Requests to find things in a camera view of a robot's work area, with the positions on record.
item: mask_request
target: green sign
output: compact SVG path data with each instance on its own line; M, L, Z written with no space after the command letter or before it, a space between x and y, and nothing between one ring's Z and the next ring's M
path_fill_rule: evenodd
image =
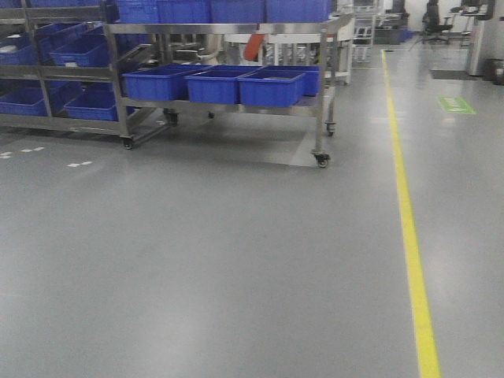
M447 112L460 114L477 114L476 111L460 97L438 97L439 104Z

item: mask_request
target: metal shelf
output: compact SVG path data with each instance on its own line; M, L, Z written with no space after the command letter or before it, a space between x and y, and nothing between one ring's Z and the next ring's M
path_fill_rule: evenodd
M0 9L0 24L24 24L24 9Z
M352 19L344 14L321 23L292 24L108 24L113 34L318 34L337 32Z
M81 67L53 67L46 65L34 66L2 66L0 78L21 78L39 80L42 88L46 109L51 114L49 90L46 80L75 80L112 82L117 100L118 122L99 120L75 120L64 117L30 117L9 114L0 114L0 125L19 128L42 128L48 130L61 130L71 132L92 132L97 134L119 135L126 148L132 148L133 139L141 140L148 135L153 135L164 126L155 128L147 133L138 133L139 125L156 108L168 109L169 112L194 109L204 109L211 113L251 113L295 117L317 118L316 140L312 154L317 159L320 167L325 167L329 156L323 149L323 134L325 125L329 135L334 132L333 109L335 91L332 92L329 105L329 119L325 120L325 78L320 80L320 95L315 98L303 98L298 104L287 108L221 105L194 103L189 101L173 102L148 102L125 98L121 94L121 73L136 69L139 63L149 59L152 54L160 50L160 46L142 45L120 57L117 51L114 34L315 34L320 36L321 59L320 70L325 72L327 67L328 47L331 47L333 61L336 61L337 41L335 38L329 42L328 35L335 34L340 28L349 24L353 14L344 14L340 17L322 23L297 23L297 24L107 24L107 15L113 14L116 9L105 5L101 0L100 6L72 7L72 8L22 8L0 9L0 23L23 24L30 34L31 44L38 52L35 39L35 25L49 23L76 23L88 21L104 21L104 30L109 44L111 64L106 68L81 68ZM331 85L335 87L337 72L332 68L334 79ZM128 116L127 107L142 108Z
M136 128L153 112L152 109L139 109L128 118L131 130ZM19 116L0 114L0 126L11 128L38 128L61 132L90 132L93 134L122 136L120 122L107 120L81 120L67 117Z
M267 107L267 106L245 106L242 104L225 105L211 104L203 102L189 102L184 100L176 101L142 101L123 97L123 106L135 106L145 108L164 108L194 111L195 109L205 110L212 113L245 113L245 114L268 114L275 116L294 117L316 117L318 97L304 97L294 106L287 108Z

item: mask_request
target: white wall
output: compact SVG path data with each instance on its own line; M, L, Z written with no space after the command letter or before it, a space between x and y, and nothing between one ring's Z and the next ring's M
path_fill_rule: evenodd
M409 29L420 31L423 28L422 17L427 9L428 0L406 0L406 10L409 13ZM449 16L450 9L455 6L460 6L461 0L439 0L439 17L441 22L444 22L443 17ZM384 0L384 8L390 9L392 0ZM455 19L454 32L461 32L465 28L465 17L457 17Z

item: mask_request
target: black chair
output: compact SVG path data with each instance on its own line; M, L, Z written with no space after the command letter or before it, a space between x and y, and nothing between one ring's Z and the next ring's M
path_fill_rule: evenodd
M427 12L422 19L424 23L424 31L422 36L422 43L426 42L445 42L450 44L450 31L453 29L453 25L449 24L451 17L444 17L444 24L439 22L439 6L437 1L429 1L427 4ZM443 32L448 32L446 37L442 37Z

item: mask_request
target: stainless steel rack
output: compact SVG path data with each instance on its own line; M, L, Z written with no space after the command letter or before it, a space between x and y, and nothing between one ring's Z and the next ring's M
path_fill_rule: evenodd
M103 120L80 120L67 118L65 112L54 114L51 109L51 100L48 90L48 80L67 80L83 82L111 82L118 80L120 69L135 69L154 52L154 46L139 46L129 51L123 57L116 56L111 60L109 67L84 68L84 67L59 67L43 65L39 59L39 45L35 37L35 30L40 24L73 24L80 22L103 22L117 15L117 7L110 6L102 1L97 6L68 7L68 8L31 8L27 0L21 0L22 8L0 9L0 25L22 26L29 34L31 47L34 50L36 65L2 65L0 66L0 79L38 80L43 90L46 104L47 117L21 116L0 114L0 125L12 128L38 128L46 130L89 132L95 134L119 135L128 140L136 134L147 136L148 133L158 132L149 129L147 133L140 134L138 126L151 113L152 109L139 109L131 116L117 122ZM109 46L115 46L108 40ZM116 97L120 97L120 84L114 83Z
M335 91L329 100L328 119L325 119L326 106L324 100L326 72L328 54L332 59L331 85L336 86L336 72L338 60L338 42L337 38L333 38L331 46L328 43L328 36L334 35L340 28L350 23L352 14L343 14L339 17L332 18L322 23L301 23L301 24L107 24L105 26L106 34L111 36L115 34L155 34L155 35L172 35L172 34L320 34L321 36L321 58L320 70L320 90L319 95L314 98L303 98L295 106L289 108L280 107L264 107L264 106L244 106L244 105L220 105L208 103L194 103L189 101L172 101L172 102L150 102L140 101L122 96L117 99L118 108L120 108L119 118L126 117L126 107L135 106L148 109L166 109L169 111L172 122L177 121L179 111L194 111L201 109L209 112L212 117L215 113L252 113L252 114L269 114L294 117L314 117L317 118L316 140L315 147L312 151L313 156L317 159L317 164L321 168L325 168L330 160L329 155L323 147L324 133L332 136L335 131L334 122L334 105ZM112 55L117 54L117 47L112 46ZM119 83L120 78L117 77L114 83Z
M116 34L149 34L159 35L163 40L168 35L204 35L204 34L320 34L321 36L321 72L327 68L327 60L330 57L331 85L336 86L337 66L337 41L332 39L329 46L328 36L334 35L338 30L347 25L351 14L344 14L322 23L302 24L107 24L110 15L117 10L114 6L108 6L102 0L100 6L72 7L72 8L30 8L28 0L21 0L22 8L0 9L0 24L22 24L29 33L31 45L37 57L36 65L3 65L0 70L0 79L26 79L39 80L42 89L48 117L16 116L0 114L0 125L19 128L42 128L49 130L91 132L97 134L119 135L124 147L131 149L134 142L153 135L166 128L166 125L158 125L147 132L140 132L138 126L156 109L164 109L165 115L172 122L178 121L179 111L192 111L203 109L213 117L215 113L255 113L271 114L294 117L317 118L317 133L315 147L312 154L317 159L320 167L326 167L330 160L329 155L323 148L323 137L327 130L329 135L334 134L334 105L335 94L330 98L328 107L328 119L325 119L326 106L324 100L326 79L324 74L320 79L319 95L315 98L303 98L298 104L289 108L243 106L243 105L219 105L193 103L189 101L173 102L144 102L128 98L124 95L121 85L121 73L130 72L147 61L154 54L159 53L159 44L142 45L123 56L118 54ZM39 47L35 38L36 25L49 23L76 23L101 21L104 24L104 32L109 44L110 65L106 68L79 68L79 67L54 67L43 65L39 60ZM118 122L99 120L76 120L53 114L50 106L50 96L47 80L73 80L86 82L111 82L117 100ZM128 107L138 108L131 116L128 115Z

